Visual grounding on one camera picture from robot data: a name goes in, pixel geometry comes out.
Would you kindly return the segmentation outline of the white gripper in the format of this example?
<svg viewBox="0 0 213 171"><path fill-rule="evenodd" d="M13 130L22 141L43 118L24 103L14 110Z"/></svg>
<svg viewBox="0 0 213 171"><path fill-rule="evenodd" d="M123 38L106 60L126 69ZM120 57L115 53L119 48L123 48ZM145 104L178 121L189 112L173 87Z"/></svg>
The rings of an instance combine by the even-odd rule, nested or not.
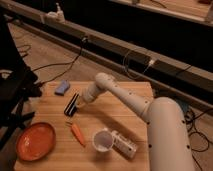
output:
<svg viewBox="0 0 213 171"><path fill-rule="evenodd" d="M100 89L94 83L90 84L82 91L82 99L77 99L75 106L79 110L85 106L85 103L93 102L101 94Z"/></svg>

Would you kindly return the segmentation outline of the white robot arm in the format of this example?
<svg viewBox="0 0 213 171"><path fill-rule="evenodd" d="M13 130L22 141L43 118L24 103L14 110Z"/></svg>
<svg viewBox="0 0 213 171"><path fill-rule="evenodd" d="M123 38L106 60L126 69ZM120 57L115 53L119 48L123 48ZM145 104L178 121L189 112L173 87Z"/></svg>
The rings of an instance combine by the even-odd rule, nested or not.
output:
<svg viewBox="0 0 213 171"><path fill-rule="evenodd" d="M195 171L186 121L177 102L168 97L149 101L122 88L111 75L98 73L81 91L76 104L92 103L106 91L147 123L151 171Z"/></svg>

